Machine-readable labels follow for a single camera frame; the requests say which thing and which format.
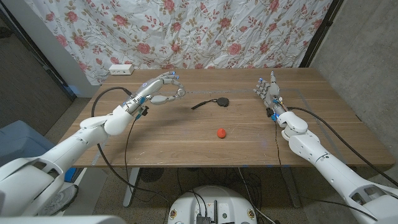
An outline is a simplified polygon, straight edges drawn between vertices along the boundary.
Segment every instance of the robotic arm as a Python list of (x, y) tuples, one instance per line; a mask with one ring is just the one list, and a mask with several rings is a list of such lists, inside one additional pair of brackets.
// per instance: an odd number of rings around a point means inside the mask
[(363, 224), (396, 223), (398, 218), (398, 190), (363, 179), (321, 144), (319, 138), (308, 130), (308, 124), (288, 111), (279, 95), (279, 87), (271, 73), (271, 84), (262, 78), (253, 89), (267, 106), (267, 115), (282, 128), (283, 138), (289, 142), (296, 155), (315, 166), (345, 203), (373, 218), (351, 209)]
[[(42, 156), (16, 159), (0, 167), (0, 216), (36, 215), (61, 189), (66, 171), (87, 149), (121, 134), (136, 114), (136, 119), (146, 115), (147, 100), (161, 105), (181, 99), (185, 90), (177, 79), (175, 72), (166, 72), (148, 80), (111, 114), (82, 121), (75, 134)], [(176, 95), (152, 96), (164, 84), (177, 85)]]

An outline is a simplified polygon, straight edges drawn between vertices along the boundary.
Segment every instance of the metal stand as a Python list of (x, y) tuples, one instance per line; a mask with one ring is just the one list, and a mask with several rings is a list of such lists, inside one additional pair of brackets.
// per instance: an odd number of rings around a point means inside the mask
[(299, 192), (297, 191), (296, 184), (294, 182), (292, 170), (289, 167), (282, 167), (281, 171), (282, 171), (282, 176), (285, 179), (285, 183), (287, 185), (287, 190), (289, 191), (293, 207), (300, 208), (301, 202), (299, 198)]
[[(131, 169), (130, 177), (129, 177), (129, 183), (136, 186), (138, 183), (138, 173), (139, 173), (139, 167), (135, 167)], [(124, 200), (123, 200), (123, 206), (128, 208), (131, 205), (132, 202), (132, 196), (134, 195), (135, 189), (127, 186), (126, 188), (126, 193), (124, 194)]]

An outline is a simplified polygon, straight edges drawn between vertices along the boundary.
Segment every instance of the power outlet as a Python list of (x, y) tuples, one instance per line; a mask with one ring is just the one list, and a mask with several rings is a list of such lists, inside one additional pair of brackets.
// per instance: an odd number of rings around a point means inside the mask
[(134, 67), (132, 65), (112, 65), (109, 71), (111, 75), (131, 75)]

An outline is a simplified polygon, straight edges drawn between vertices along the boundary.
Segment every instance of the wire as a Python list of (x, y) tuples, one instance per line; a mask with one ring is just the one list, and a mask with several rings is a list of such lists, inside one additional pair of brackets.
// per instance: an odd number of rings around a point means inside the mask
[(201, 106), (201, 105), (205, 105), (205, 104), (207, 104), (207, 103), (209, 103), (209, 102), (216, 102), (216, 101), (217, 101), (217, 99), (212, 99), (212, 100), (204, 101), (204, 102), (201, 102), (201, 103), (199, 103), (199, 104), (193, 106), (191, 109), (194, 110), (194, 109), (198, 108), (198, 107)]
[(244, 186), (246, 187), (246, 190), (248, 191), (249, 199), (250, 199), (250, 202), (253, 205), (254, 209), (256, 209), (262, 216), (264, 216), (266, 219), (268, 219), (271, 223), (275, 224), (275, 222), (272, 219), (270, 219), (268, 216), (263, 214), (257, 207), (254, 206), (253, 201), (251, 200), (251, 196), (250, 196), (250, 193), (249, 193), (248, 186), (246, 185), (246, 181), (245, 181), (245, 179), (244, 179), (244, 177), (242, 175), (241, 168), (238, 167), (238, 170), (239, 170), (239, 173), (241, 174), (242, 180), (244, 182)]
[(375, 167), (373, 164), (371, 164), (367, 159), (365, 159), (359, 152), (357, 152), (353, 147), (351, 147), (326, 121), (324, 121), (321, 117), (319, 117), (318, 115), (316, 115), (315, 113), (312, 113), (311, 111), (308, 111), (306, 109), (303, 108), (298, 108), (298, 107), (288, 107), (287, 109), (289, 110), (300, 110), (300, 111), (304, 111), (306, 113), (309, 113), (310, 115), (316, 117), (318, 120), (320, 120), (323, 124), (325, 124), (330, 131), (332, 131), (337, 137), (338, 139), (340, 139), (340, 141), (342, 143), (344, 143), (344, 145), (346, 145), (353, 153), (355, 153), (360, 159), (362, 159), (367, 165), (369, 165), (370, 167), (372, 167), (372, 169), (374, 169), (376, 172), (378, 172), (379, 174), (381, 174), (383, 177), (385, 177), (387, 180), (389, 180), (391, 183), (393, 183), (395, 186), (398, 187), (398, 182), (396, 182), (393, 178), (389, 177), (387, 174), (383, 173), (381, 170), (379, 170), (377, 167)]
[(123, 90), (127, 95), (131, 95), (131, 92), (130, 92), (128, 89), (126, 89), (126, 88), (124, 88), (124, 87), (120, 87), (120, 86), (115, 86), (115, 87), (111, 87), (111, 88), (108, 88), (108, 89), (104, 90), (102, 93), (100, 93), (100, 94), (97, 96), (97, 98), (95, 99), (95, 101), (94, 101), (94, 103), (93, 103), (93, 107), (91, 108), (91, 116), (92, 116), (92, 117), (94, 116), (94, 110), (95, 110), (95, 106), (96, 106), (97, 103), (98, 103), (98, 100), (100, 100), (100, 98), (101, 98), (105, 93), (107, 93), (107, 92), (109, 92), (109, 91), (111, 91), (111, 90)]
[(137, 119), (135, 119), (135, 120), (132, 122), (130, 131), (129, 131), (129, 135), (127, 136), (127, 140), (126, 140), (126, 148), (124, 149), (124, 167), (125, 167), (125, 170), (126, 170), (127, 181), (128, 181), (129, 183), (130, 183), (130, 180), (129, 180), (129, 172), (127, 171), (127, 159), (126, 159), (126, 155), (127, 155), (127, 145), (129, 144), (129, 139), (130, 139), (130, 134), (131, 134), (131, 131), (132, 131), (132, 127), (134, 126), (134, 123), (135, 123), (136, 121), (137, 121)]
[[(276, 147), (278, 148), (279, 167), (280, 167), (280, 169), (281, 169), (281, 171), (282, 171), (282, 163), (280, 162), (280, 157), (279, 157), (279, 146), (278, 146), (278, 140), (277, 140), (277, 123), (276, 123), (276, 122), (275, 122), (275, 142), (276, 142)], [(324, 203), (331, 203), (331, 204), (335, 204), (335, 205), (341, 205), (341, 206), (344, 206), (344, 207), (347, 207), (347, 208), (356, 210), (356, 211), (361, 212), (362, 214), (364, 214), (364, 215), (366, 215), (366, 216), (372, 218), (373, 220), (377, 221), (377, 218), (373, 217), (372, 215), (370, 215), (370, 214), (368, 214), (368, 213), (366, 213), (366, 212), (364, 212), (364, 211), (362, 211), (362, 210), (360, 210), (360, 209), (351, 207), (351, 206), (349, 206), (349, 205), (345, 205), (345, 204), (343, 204), (343, 203), (338, 203), (338, 202), (331, 202), (331, 201), (326, 201), (326, 200), (319, 200), (319, 199), (314, 199), (314, 198), (308, 198), (308, 197), (304, 197), (304, 196), (302, 196), (302, 195), (300, 195), (300, 194), (294, 192), (293, 190), (290, 190), (290, 189), (289, 189), (289, 191), (290, 191), (290, 192), (293, 192), (295, 195), (297, 195), (297, 196), (299, 196), (299, 197), (302, 197), (302, 198), (305, 198), (305, 199), (313, 200), (313, 201), (316, 201), (316, 202), (324, 202)]]
[(198, 197), (197, 197), (197, 195), (196, 195), (195, 193), (193, 193), (193, 195), (194, 195), (195, 198), (197, 199), (198, 206), (199, 206), (199, 214), (201, 215), (201, 209), (200, 209), (200, 203), (199, 203)]
[(205, 205), (205, 217), (207, 217), (207, 207), (206, 207), (206, 202), (204, 201), (203, 197), (201, 197), (199, 194), (197, 194), (195, 191), (193, 191), (193, 189), (189, 190), (188, 192), (191, 192), (200, 197), (200, 199), (203, 201), (203, 204)]
[[(102, 93), (100, 93), (100, 94), (97, 96), (97, 98), (95, 99), (95, 101), (94, 101), (94, 103), (93, 103), (93, 107), (92, 107), (92, 109), (91, 109), (91, 117), (94, 116), (95, 106), (96, 106), (98, 100), (100, 100), (100, 98), (101, 98), (105, 93), (107, 93), (107, 92), (109, 92), (109, 91), (111, 91), (111, 90), (117, 90), (117, 89), (123, 90), (123, 91), (126, 92), (127, 94), (128, 94), (128, 93), (131, 94), (130, 91), (128, 91), (127, 89), (125, 89), (125, 88), (123, 88), (123, 87), (120, 87), (120, 86), (116, 86), (116, 87), (112, 87), (112, 88), (108, 88), (108, 89), (104, 90)], [(170, 205), (169, 200), (167, 200), (167, 198), (165, 198), (165, 197), (164, 197), (163, 195), (161, 195), (160, 193), (154, 192), (153, 190), (147, 190), (147, 189), (142, 189), (142, 188), (140, 188), (140, 187), (136, 187), (136, 186), (130, 184), (128, 181), (126, 181), (123, 177), (121, 177), (121, 176), (115, 171), (115, 169), (113, 169), (113, 166), (109, 163), (108, 159), (106, 158), (106, 156), (105, 156), (105, 154), (104, 154), (104, 152), (103, 152), (103, 150), (102, 150), (102, 148), (101, 148), (101, 145), (100, 145), (100, 144), (97, 144), (97, 147), (98, 147), (99, 153), (101, 153), (101, 156), (102, 156), (102, 158), (104, 159), (106, 165), (109, 167), (109, 169), (112, 171), (112, 173), (113, 173), (116, 177), (118, 177), (122, 182), (124, 182), (125, 184), (127, 184), (128, 186), (130, 186), (130, 187), (132, 187), (132, 188), (134, 188), (134, 189), (136, 189), (136, 190), (142, 190), (142, 191), (145, 191), (145, 192), (151, 192), (151, 193), (153, 193), (153, 194), (156, 194), (156, 195), (160, 196), (161, 198), (163, 198), (163, 199), (167, 202), (167, 205), (168, 205), (168, 207), (169, 207), (169, 205)]]
[(177, 168), (177, 182), (178, 182), (178, 186), (180, 187), (180, 194), (182, 194), (182, 187), (181, 187), (181, 183), (180, 183), (179, 170), (180, 170), (180, 168)]

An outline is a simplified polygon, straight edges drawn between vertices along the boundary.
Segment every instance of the wood grain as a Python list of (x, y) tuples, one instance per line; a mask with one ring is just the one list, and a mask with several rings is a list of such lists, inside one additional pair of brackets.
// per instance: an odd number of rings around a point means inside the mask
[[(156, 77), (164, 70), (136, 70), (131, 76), (109, 77), (96, 96), (112, 86), (131, 91)], [(252, 92), (259, 77), (269, 79), (271, 69), (177, 70), (187, 94), (183, 99), (154, 106), (148, 103), (149, 114), (134, 125), (127, 146), (127, 164), (136, 167), (241, 167), (278, 166), (275, 143), (275, 123), (266, 117), (262, 100)], [(331, 86), (311, 68), (281, 68), (274, 70), (281, 95), (287, 106), (310, 109), (330, 123), (358, 152), (375, 165), (390, 166), (395, 160), (373, 133), (355, 116), (351, 108)], [(172, 95), (175, 87), (164, 86), (159, 93)], [(191, 110), (192, 106), (212, 98), (229, 98), (227, 108), (208, 103)], [(123, 102), (122, 91), (104, 95), (96, 107), (96, 115), (103, 115)], [(64, 139), (79, 129), (79, 123), (90, 117), (94, 98), (77, 117)], [(364, 162), (344, 146), (327, 127), (302, 111), (294, 111), (303, 118), (331, 153), (348, 165)], [(105, 154), (114, 166), (124, 166), (124, 148), (129, 128), (119, 136), (111, 136)], [(224, 128), (226, 137), (217, 137), (217, 129)], [(277, 140), (282, 165), (310, 166), (296, 156), (277, 128)], [(90, 166), (98, 149), (92, 147), (75, 166)], [(99, 158), (95, 166), (105, 166)]]

